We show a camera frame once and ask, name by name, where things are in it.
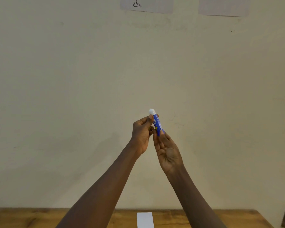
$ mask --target hand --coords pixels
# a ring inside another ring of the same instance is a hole
[[[137,148],[139,155],[143,154],[148,147],[149,138],[154,130],[152,123],[152,114],[133,123],[133,132],[130,143]]]
[[[178,147],[168,134],[161,130],[160,136],[157,136],[156,130],[153,130],[153,141],[160,166],[166,175],[175,173],[184,165]]]

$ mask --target glue stick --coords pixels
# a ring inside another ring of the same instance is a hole
[[[154,109],[150,109],[149,110],[149,114],[153,115],[153,124],[154,124],[154,127],[156,129],[157,136],[159,136],[160,135],[160,131],[163,130],[163,127],[161,127],[160,121],[159,121],[158,116],[156,115]]]

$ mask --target wooden tabletop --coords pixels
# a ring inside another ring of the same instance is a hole
[[[54,228],[68,209],[0,209],[0,228]],[[137,212],[152,212],[154,228],[190,228],[183,210],[114,211],[108,228],[137,227]],[[228,228],[273,228],[255,210],[215,210]]]

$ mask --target white paper on table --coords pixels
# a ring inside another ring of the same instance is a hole
[[[245,17],[250,0],[199,0],[198,13],[204,15]]]
[[[152,212],[137,213],[137,228],[154,228]]]
[[[174,0],[120,0],[124,10],[171,14]]]

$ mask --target person's right hand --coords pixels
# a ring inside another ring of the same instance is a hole
[[[153,141],[160,166],[166,175],[175,173],[184,165],[178,147],[168,134],[161,130],[160,136],[157,136],[156,130],[153,130]]]

